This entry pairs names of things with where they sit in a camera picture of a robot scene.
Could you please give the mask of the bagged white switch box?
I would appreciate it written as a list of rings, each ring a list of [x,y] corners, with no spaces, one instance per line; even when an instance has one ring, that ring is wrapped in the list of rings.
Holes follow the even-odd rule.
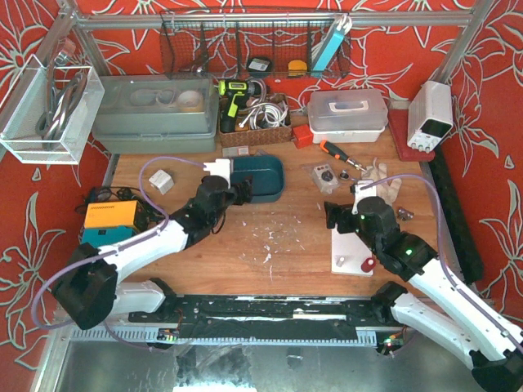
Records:
[[[339,181],[328,163],[312,163],[302,166],[322,194],[332,194]]]

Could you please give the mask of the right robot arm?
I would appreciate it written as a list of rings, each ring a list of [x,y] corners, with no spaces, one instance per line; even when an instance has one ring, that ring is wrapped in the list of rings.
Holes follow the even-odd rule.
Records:
[[[400,228],[391,206],[367,197],[356,205],[325,203],[326,225],[355,234],[382,266],[430,297],[428,309],[395,282],[373,296],[380,319],[409,326],[446,348],[485,391],[522,387],[522,329],[489,306],[441,260],[437,251]]]

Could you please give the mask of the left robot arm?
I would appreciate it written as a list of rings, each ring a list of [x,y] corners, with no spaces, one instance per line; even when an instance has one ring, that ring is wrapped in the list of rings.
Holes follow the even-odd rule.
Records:
[[[221,176],[205,176],[196,194],[161,224],[134,237],[94,248],[77,248],[84,264],[73,263],[56,280],[52,295],[83,330],[116,314],[159,313],[169,288],[159,278],[129,283],[127,277],[156,260],[184,250],[217,232],[231,205],[253,199],[253,179],[229,183]]]

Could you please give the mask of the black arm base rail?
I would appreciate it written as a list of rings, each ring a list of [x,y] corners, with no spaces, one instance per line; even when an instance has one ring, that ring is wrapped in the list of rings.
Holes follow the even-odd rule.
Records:
[[[127,319],[172,324],[189,339],[340,341],[355,339],[359,330],[401,329],[381,320],[368,297],[169,295],[155,312]]]

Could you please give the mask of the large red spring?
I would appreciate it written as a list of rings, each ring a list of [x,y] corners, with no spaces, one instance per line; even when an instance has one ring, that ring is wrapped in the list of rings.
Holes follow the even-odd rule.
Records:
[[[362,262],[360,269],[365,274],[371,274],[375,268],[375,265],[376,261],[372,257],[369,257]]]

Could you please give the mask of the white knit work glove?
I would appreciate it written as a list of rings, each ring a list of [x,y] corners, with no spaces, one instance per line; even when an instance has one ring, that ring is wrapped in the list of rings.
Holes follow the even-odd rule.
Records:
[[[388,177],[387,165],[385,163],[378,163],[377,159],[373,160],[370,166],[367,166],[360,174],[362,180],[371,180],[376,182]],[[376,195],[384,200],[386,204],[392,206],[396,201],[397,196],[402,185],[401,179],[387,180],[374,187]]]

